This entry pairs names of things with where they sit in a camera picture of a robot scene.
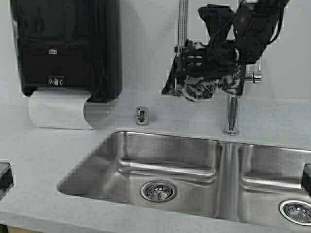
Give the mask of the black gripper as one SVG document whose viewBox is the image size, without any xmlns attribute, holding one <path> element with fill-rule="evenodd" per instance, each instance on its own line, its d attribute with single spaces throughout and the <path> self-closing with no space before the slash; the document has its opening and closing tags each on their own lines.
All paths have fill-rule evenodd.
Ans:
<svg viewBox="0 0 311 233">
<path fill-rule="evenodd" d="M 239 50 L 227 42 L 212 48 L 209 44 L 186 41 L 175 58 L 175 71 L 180 76 L 219 79 L 235 73 L 239 60 Z"/>
</svg>

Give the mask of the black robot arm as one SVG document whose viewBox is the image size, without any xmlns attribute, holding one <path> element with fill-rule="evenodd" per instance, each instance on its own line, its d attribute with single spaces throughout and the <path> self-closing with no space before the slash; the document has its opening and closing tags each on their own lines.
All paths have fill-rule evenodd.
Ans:
<svg viewBox="0 0 311 233">
<path fill-rule="evenodd" d="M 252 65 L 281 31 L 287 0 L 243 0 L 236 11 L 207 4 L 198 9 L 209 33 L 201 49 L 183 49 L 176 61 L 179 75 L 217 79 L 238 66 Z"/>
</svg>

